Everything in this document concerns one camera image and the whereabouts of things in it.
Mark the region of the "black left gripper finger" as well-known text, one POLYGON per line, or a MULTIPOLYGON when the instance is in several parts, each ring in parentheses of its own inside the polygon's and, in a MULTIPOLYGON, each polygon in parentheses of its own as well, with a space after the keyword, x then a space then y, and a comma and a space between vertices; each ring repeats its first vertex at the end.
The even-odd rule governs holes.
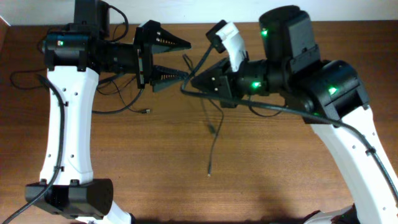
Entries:
POLYGON ((180 50, 189 50, 192 45, 190 42, 174 36, 170 32, 161 29, 156 32, 154 53, 161 54, 180 50))
POLYGON ((150 85, 153 92, 160 92, 171 85, 174 85, 189 75, 188 72, 176 70, 172 68, 154 65, 152 67, 152 74, 150 76, 150 85))

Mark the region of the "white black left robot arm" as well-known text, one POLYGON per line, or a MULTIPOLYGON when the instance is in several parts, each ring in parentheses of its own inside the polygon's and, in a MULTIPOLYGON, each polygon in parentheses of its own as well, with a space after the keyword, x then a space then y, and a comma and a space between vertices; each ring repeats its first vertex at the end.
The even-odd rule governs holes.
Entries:
POLYGON ((49 137, 40 180, 28 184, 25 199, 53 215, 85 223, 134 223, 114 201, 113 183, 93 176, 90 157, 91 116, 101 73, 137 75, 138 89, 160 91, 186 73, 155 65, 154 54, 189 49, 190 43, 147 21, 124 44, 109 39, 110 5, 75 2, 74 20, 49 33, 44 42, 50 89, 49 137))

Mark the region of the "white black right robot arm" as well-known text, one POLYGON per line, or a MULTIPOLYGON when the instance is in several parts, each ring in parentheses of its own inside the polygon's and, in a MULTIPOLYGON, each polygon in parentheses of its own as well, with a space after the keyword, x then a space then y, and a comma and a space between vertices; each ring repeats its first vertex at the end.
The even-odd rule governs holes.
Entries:
POLYGON ((298 6, 283 6, 259 18, 266 53, 251 61, 237 27, 220 21, 206 33, 228 58, 192 80, 196 96, 224 108, 246 105, 253 95, 278 93, 276 111, 301 116, 323 141, 338 166, 353 204, 316 211, 305 223, 396 223, 397 176, 377 135, 369 97, 357 71, 342 60, 322 60, 312 22, 298 6))

